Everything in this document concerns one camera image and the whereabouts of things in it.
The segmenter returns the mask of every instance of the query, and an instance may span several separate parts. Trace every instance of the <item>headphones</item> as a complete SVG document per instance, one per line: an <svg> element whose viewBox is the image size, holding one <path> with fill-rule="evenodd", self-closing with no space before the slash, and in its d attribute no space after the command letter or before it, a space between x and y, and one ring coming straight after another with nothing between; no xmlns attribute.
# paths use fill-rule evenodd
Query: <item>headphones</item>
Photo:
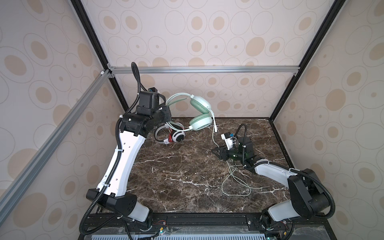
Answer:
<svg viewBox="0 0 384 240"><path fill-rule="evenodd" d="M182 131L182 132L185 132L185 131L189 131L189 130L195 130L195 131L198 131L200 129L203 129L205 127L208 127L209 125L211 125L212 123L212 118L213 118L213 122L214 122L214 130L215 132L217 132L217 126L216 126L216 121L215 121L215 115L212 111L212 107L211 107L211 104L209 104L204 98L202 97L199 97L199 96L195 96L195 95L191 95L191 94L188 94L188 93L176 93L174 95L172 95L171 97L168 98L167 102L166 102L166 105L167 106L170 106L172 104L175 104L179 101L183 101L187 98L180 98L180 99L177 99L175 101L172 101L172 99L174 99L175 97L177 96L189 96L190 97L190 104L199 112L201 112L202 114L201 115L198 115L197 117L193 118L191 121L189 121L189 127L187 129L183 129L183 130L180 130L180 129L176 129L174 127L174 122L167 122L168 126L175 130L175 131Z"/></svg>
<svg viewBox="0 0 384 240"><path fill-rule="evenodd" d="M174 124L176 128L179 128L179 130L185 129L185 127L179 122L175 122ZM157 134L162 129L168 129L169 136L164 140L158 140ZM163 126L158 127L157 130L155 131L155 140L160 144L170 144L171 142L181 142L184 140L184 137L185 137L185 132L173 130L172 128L169 127L167 123L164 124Z"/></svg>

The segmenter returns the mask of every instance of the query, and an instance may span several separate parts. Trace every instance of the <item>silver horizontal bar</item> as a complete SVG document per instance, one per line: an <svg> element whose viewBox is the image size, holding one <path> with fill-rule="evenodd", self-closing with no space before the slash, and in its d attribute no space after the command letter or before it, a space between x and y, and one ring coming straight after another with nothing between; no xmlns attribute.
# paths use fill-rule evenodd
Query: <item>silver horizontal bar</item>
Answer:
<svg viewBox="0 0 384 240"><path fill-rule="evenodd" d="M43 146L37 151L23 172L14 180L11 186L0 200L0 226L6 220L13 208L23 197L23 194L32 184L41 169L55 152L61 141L71 130L77 119L81 116L85 108L91 102L97 91L108 80L110 73L104 70L103 75L99 75L96 80L85 91L79 101L73 106L65 119L57 126L54 132L45 141Z"/></svg>
<svg viewBox="0 0 384 240"><path fill-rule="evenodd" d="M202 67L140 67L140 73L297 73L299 66L202 66ZM111 67L112 74L132 73L130 67Z"/></svg>

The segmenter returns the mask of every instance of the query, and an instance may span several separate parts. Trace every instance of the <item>mint green headphones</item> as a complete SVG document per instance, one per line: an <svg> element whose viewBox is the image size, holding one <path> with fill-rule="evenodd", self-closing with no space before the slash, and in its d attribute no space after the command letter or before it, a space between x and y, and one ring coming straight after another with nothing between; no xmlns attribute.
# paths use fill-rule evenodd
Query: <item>mint green headphones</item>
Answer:
<svg viewBox="0 0 384 240"><path fill-rule="evenodd" d="M189 131L189 130L197 131L197 130L203 129L205 127L208 127L209 125L212 124L212 118L213 118L215 132L217 132L215 115L212 111L212 107L204 98L199 97L199 96L195 96L195 95L191 95L188 93L176 93L176 94L174 94L168 98L166 105L170 106L170 105L175 104L179 101L183 101L183 100L187 99L187 98L180 98L180 99L177 99L175 101L172 101L172 99L174 99L177 96L189 96L190 97L190 104L197 111L202 113L201 115L198 115L197 117L195 117L191 121L189 121L190 126L183 131ZM169 123L170 123L169 126L172 129L174 129L174 127L172 126L173 122L169 122Z"/></svg>

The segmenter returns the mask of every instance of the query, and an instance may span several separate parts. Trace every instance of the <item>black frame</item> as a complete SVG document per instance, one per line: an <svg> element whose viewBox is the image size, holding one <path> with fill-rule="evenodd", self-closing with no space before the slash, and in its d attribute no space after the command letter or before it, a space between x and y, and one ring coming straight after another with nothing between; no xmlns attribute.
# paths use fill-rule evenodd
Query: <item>black frame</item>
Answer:
<svg viewBox="0 0 384 240"><path fill-rule="evenodd" d="M277 106L272 112L272 115L269 118L262 118L267 119L272 127L273 133L276 136L276 139L279 143L279 146L283 152L283 155L289 165L289 167L294 167L292 164L292 161L284 147L283 142L281 141L280 135L277 132L277 129L275 127L275 124L273 123L276 119L278 113L282 109L283 105L287 101L290 93L292 92L293 88L295 87L297 81L299 80L300 76L306 69L308 63L310 62L311 58L313 57L314 53L316 52L317 48L319 47L321 41L323 40L324 36L326 35L327 31L331 27L333 21L335 20L336 16L338 15L341 7L344 5L346 0L335 0L332 4L331 9L329 10L328 14L326 15L323 23L321 24L318 32L316 33L312 43L310 44L307 52L305 53L302 61L300 62L300 70L297 74L295 74L291 81L289 82L287 88L285 89L282 97L280 98ZM84 9L84 6L82 5L80 0L71 0L72 5L85 29L85 32L88 35L88 38L95 49L95 52L103 66L104 69L109 69L108 66L108 59L105 56L105 53L101 47L101 44L96 36L96 33L92 27L92 24L86 14L86 11ZM116 78L113 76L113 78L109 79L116 95L119 98L119 101L121 105L123 106L124 110L126 111L128 109L128 104L122 94L121 88L118 85ZM86 221L86 226L92 227L97 226L101 222L104 222L107 218L112 216L113 214L107 214L107 213L96 213L96 214L90 214L89 218ZM261 213L157 213L154 214L154 220L162 220L164 218L167 219L167 224L171 227L180 227L180 226L247 226L249 230L260 230L257 225L248 224L248 221L253 221L253 219L259 219ZM136 226L134 226L134 223L130 223L130 230L133 230L136 233L149 233L149 232L141 232L140 230L136 229ZM336 240L336 236L334 235L332 228L330 227L328 221L326 219L321 218L313 218L310 220L306 219L297 219L295 220L296 226L314 226L314 225L323 225L330 237L331 240ZM106 225L106 227L122 227L123 223L121 220L114 219L110 223ZM84 236L80 235L79 240L83 240Z"/></svg>

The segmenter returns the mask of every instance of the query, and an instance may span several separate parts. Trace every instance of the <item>white headphone ear cup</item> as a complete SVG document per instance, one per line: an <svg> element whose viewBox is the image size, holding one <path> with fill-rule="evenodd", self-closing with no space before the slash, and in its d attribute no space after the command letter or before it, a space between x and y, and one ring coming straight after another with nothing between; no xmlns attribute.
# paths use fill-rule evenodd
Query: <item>white headphone ear cup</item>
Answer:
<svg viewBox="0 0 384 240"><path fill-rule="evenodd" d="M172 134L172 141L181 142L183 141L184 137L185 137L185 132L177 131L174 134Z"/></svg>

